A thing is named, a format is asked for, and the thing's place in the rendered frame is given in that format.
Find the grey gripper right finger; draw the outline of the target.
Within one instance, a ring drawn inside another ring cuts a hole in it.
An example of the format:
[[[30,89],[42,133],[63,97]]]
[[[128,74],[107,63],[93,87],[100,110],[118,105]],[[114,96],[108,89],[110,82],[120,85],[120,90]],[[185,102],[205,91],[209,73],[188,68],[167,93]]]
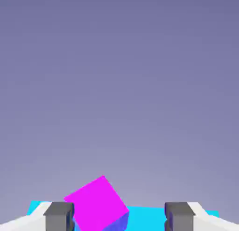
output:
[[[209,215],[198,202],[166,202],[165,231],[239,231],[235,224]]]

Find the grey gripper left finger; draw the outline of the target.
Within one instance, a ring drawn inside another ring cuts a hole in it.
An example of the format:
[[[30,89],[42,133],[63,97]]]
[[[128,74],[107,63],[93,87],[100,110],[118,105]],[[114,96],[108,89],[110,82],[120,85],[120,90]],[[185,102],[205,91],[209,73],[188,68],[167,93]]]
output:
[[[42,202],[26,216],[0,224],[0,231],[74,231],[74,204]]]

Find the small magenta cube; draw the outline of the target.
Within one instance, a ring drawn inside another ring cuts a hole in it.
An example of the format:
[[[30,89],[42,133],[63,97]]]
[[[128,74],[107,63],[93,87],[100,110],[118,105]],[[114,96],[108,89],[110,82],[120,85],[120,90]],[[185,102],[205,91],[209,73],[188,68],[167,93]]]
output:
[[[105,176],[64,197],[74,204],[80,231],[126,231],[129,209]]]

